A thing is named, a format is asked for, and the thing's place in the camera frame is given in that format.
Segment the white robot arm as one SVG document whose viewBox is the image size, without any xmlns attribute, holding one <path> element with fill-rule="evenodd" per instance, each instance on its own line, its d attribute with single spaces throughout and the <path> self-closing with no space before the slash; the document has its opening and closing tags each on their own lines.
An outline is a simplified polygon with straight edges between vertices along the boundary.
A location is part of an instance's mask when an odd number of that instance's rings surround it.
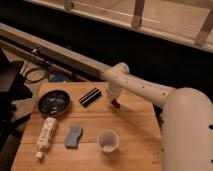
<svg viewBox="0 0 213 171">
<path fill-rule="evenodd" d="M 126 89 L 162 109 L 162 171 L 213 171 L 213 103 L 194 88 L 173 88 L 129 74 L 118 63 L 104 72 L 117 103 Z"/>
</svg>

